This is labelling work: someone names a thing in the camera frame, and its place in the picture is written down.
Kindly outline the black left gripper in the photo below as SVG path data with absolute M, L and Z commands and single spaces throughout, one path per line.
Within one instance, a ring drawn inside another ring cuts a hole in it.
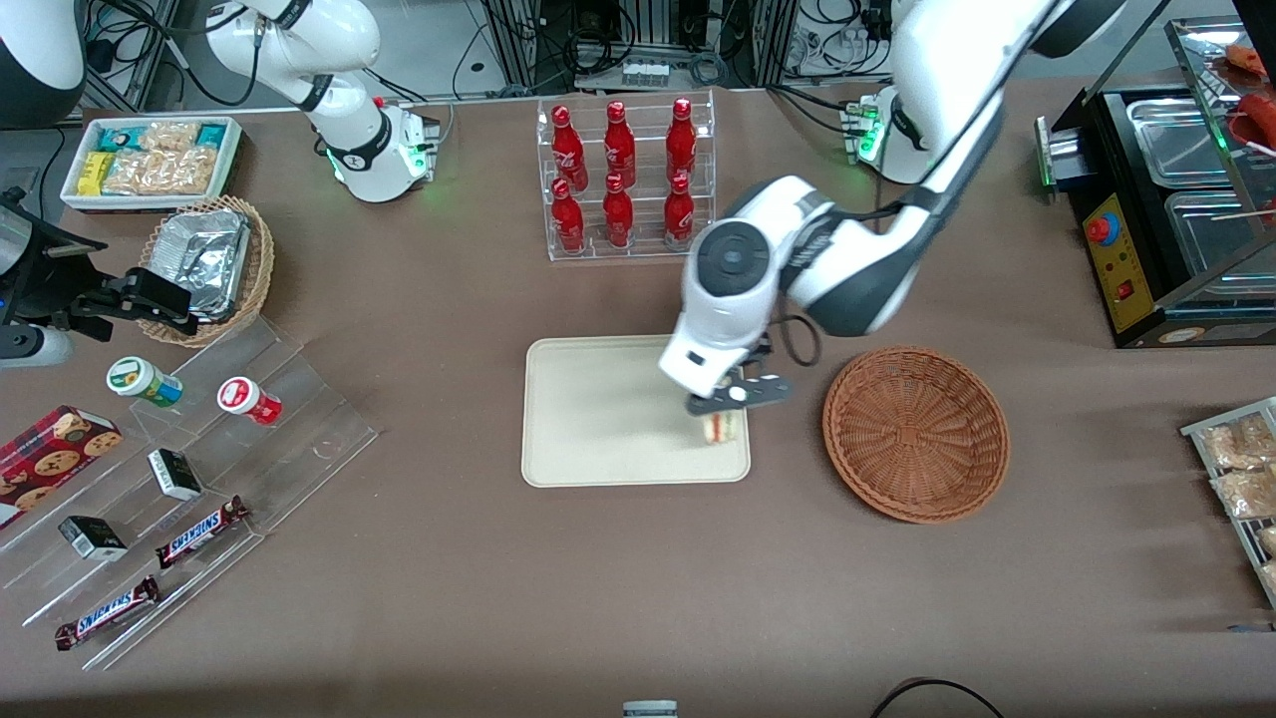
M 730 369 L 723 377 L 723 386 L 715 386 L 708 397 L 690 394 L 685 400 L 689 414 L 718 414 L 734 412 L 743 406 L 772 406 L 783 403 L 792 395 L 792 383 L 789 377 L 769 371 L 769 358 L 775 355 L 769 333 L 762 333 L 760 339 L 744 356 L 738 367 Z

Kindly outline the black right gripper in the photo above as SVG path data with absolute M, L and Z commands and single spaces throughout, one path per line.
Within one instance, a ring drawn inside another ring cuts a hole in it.
M 91 253 L 108 249 L 24 209 L 22 194 L 3 195 L 3 323 L 26 321 L 92 341 L 110 341 L 114 321 L 160 324 L 197 335 L 190 291 L 144 267 L 120 277 L 100 273 Z

